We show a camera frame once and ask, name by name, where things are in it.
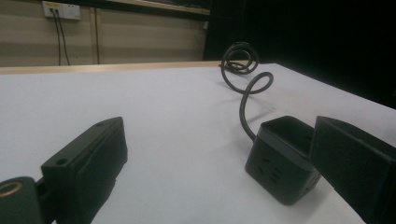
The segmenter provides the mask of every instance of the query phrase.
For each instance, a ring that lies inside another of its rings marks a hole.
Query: black cable
[[[55,12],[56,12],[56,16],[57,16],[57,19],[58,19],[58,22],[59,22],[59,27],[61,27],[62,38],[64,39],[64,28],[62,27],[61,18],[59,17],[58,10],[56,10]],[[66,40],[65,39],[64,39],[64,55],[66,56],[67,64],[70,65],[69,56],[67,55]]]
[[[253,88],[254,84],[258,82],[261,78],[268,77],[269,80],[267,84],[262,88],[264,91],[270,88],[270,86],[274,82],[274,76],[269,72],[263,72],[255,76],[247,85],[247,89],[245,90],[244,96],[242,96],[241,105],[239,106],[239,119],[241,120],[242,127],[245,130],[245,133],[250,137],[252,141],[256,139],[256,134],[250,130],[248,127],[247,119],[245,117],[245,107],[247,106],[248,96],[250,95],[250,91]]]
[[[236,63],[232,62],[232,57],[237,54],[243,54],[247,56],[247,63]],[[267,90],[274,82],[274,76],[269,72],[263,72],[255,76],[247,85],[247,88],[243,91],[241,89],[236,88],[230,80],[227,78],[225,71],[229,71],[233,74],[237,75],[248,75],[253,72],[257,66],[259,65],[259,55],[248,43],[245,42],[237,42],[230,46],[229,49],[225,52],[224,56],[221,59],[221,75],[224,78],[224,81],[227,83],[230,88],[236,92],[243,94],[241,105],[239,106],[239,119],[241,121],[242,127],[244,128],[247,135],[250,137],[252,141],[256,139],[256,134],[250,130],[248,127],[248,123],[245,117],[245,108],[248,101],[248,96],[250,94],[260,93],[262,91]],[[268,82],[265,86],[261,87],[258,90],[252,91],[254,84],[258,82],[261,78],[268,77]]]
[[[59,36],[58,22],[56,20],[56,16],[55,13],[53,12],[53,9],[50,8],[49,11],[52,13],[52,17],[55,21],[56,33],[58,34],[58,65],[61,66],[61,37]]]

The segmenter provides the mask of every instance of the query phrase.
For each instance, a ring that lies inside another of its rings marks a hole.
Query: wall
[[[63,20],[72,65],[202,60],[201,21],[87,7],[80,13],[80,21]],[[0,1],[0,66],[58,65],[57,41],[55,23],[44,17],[41,2]]]
[[[101,10],[102,63],[201,61],[202,21]]]

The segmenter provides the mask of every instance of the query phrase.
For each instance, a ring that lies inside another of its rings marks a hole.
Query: wall outlet
[[[69,20],[80,20],[79,6],[70,4],[61,4],[43,1],[44,15],[46,17],[53,18],[53,14],[50,11],[58,10],[59,18]]]
[[[64,18],[70,20],[80,20],[79,6],[62,4],[64,11]]]
[[[54,3],[54,2],[48,2],[48,1],[43,1],[43,8],[44,8],[44,15],[46,17],[51,17],[53,18],[53,14],[50,11],[51,9],[53,10],[58,10],[58,14],[60,18],[64,17],[64,10],[62,7],[61,3]]]

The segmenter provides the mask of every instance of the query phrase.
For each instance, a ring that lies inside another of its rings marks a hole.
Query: black plastic casing
[[[52,156],[41,170],[55,194],[59,224],[91,223],[113,190],[127,162],[122,118],[93,125]]]
[[[45,223],[33,178],[22,176],[0,183],[0,223]]]
[[[310,160],[366,223],[396,223],[396,148],[318,117]]]
[[[293,117],[262,123],[247,159],[247,172],[283,204],[315,187],[320,173],[308,161],[314,129]]]

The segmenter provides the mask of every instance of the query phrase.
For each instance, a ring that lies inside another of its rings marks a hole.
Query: white table
[[[254,133],[281,116],[314,126],[321,115],[396,146],[395,110],[277,64],[261,71],[275,81],[247,101]],[[252,76],[229,77],[243,88]],[[252,143],[239,123],[241,97],[216,66],[0,76],[0,181],[37,180],[80,133],[122,116],[129,160],[93,223],[363,223],[323,178],[285,206],[245,172]]]

